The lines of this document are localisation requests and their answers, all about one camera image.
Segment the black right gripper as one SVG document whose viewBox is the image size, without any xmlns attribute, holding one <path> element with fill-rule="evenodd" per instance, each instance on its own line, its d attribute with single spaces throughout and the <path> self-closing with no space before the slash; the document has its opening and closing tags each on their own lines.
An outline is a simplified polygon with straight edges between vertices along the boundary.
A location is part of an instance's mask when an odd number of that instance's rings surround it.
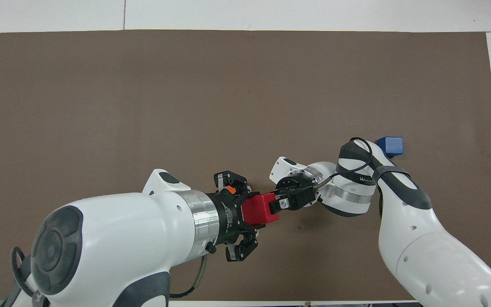
<svg viewBox="0 0 491 307">
<path fill-rule="evenodd" d="M 290 173 L 276 184 L 275 200 L 269 202 L 271 214 L 281 210 L 296 211 L 316 201 L 314 179 L 299 171 Z"/>
</svg>

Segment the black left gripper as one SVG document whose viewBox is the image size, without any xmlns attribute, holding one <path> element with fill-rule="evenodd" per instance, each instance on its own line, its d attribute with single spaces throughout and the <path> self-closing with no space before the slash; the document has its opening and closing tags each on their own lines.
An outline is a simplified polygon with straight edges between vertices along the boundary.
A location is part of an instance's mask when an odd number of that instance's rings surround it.
<svg viewBox="0 0 491 307">
<path fill-rule="evenodd" d="M 224 243 L 228 262 L 244 261 L 258 247 L 257 229 L 248 230 L 241 205 L 251 196 L 247 179 L 232 171 L 213 175 L 218 192 L 207 194 L 218 214 L 219 231 L 215 245 Z M 238 236 L 243 239 L 236 243 Z"/>
</svg>

